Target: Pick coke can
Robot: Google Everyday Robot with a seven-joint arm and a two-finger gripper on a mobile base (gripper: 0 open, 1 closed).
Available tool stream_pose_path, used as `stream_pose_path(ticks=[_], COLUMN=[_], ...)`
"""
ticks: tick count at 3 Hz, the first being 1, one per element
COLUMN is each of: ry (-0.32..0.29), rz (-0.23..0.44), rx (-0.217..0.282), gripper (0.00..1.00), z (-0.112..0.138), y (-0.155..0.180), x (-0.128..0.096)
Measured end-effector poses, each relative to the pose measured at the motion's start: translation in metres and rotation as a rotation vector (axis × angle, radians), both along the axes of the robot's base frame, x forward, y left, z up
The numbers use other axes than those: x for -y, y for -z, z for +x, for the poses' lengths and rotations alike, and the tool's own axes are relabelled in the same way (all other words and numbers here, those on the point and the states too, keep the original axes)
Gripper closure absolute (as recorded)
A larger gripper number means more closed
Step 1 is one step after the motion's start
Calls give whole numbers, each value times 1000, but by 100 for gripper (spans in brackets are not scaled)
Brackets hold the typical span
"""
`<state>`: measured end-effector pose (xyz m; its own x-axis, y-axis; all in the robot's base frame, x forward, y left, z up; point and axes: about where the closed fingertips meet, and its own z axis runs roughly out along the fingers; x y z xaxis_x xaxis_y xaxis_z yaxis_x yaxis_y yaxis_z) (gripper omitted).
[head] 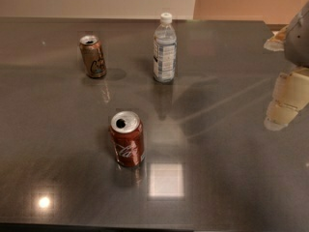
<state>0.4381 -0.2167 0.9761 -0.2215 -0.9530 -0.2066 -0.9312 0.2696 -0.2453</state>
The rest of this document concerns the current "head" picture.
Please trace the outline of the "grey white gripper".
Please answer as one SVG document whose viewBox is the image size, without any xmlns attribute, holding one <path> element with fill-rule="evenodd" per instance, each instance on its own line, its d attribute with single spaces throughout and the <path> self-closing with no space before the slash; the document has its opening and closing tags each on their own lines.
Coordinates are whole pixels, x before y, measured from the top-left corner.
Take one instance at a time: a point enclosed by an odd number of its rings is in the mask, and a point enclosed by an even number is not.
<svg viewBox="0 0 309 232">
<path fill-rule="evenodd" d="M 265 42 L 264 48 L 284 50 L 288 61 L 302 66 L 289 73 L 281 72 L 276 79 L 264 125 L 270 131 L 280 131 L 309 103 L 309 1 L 289 26 L 283 27 Z"/>
</svg>

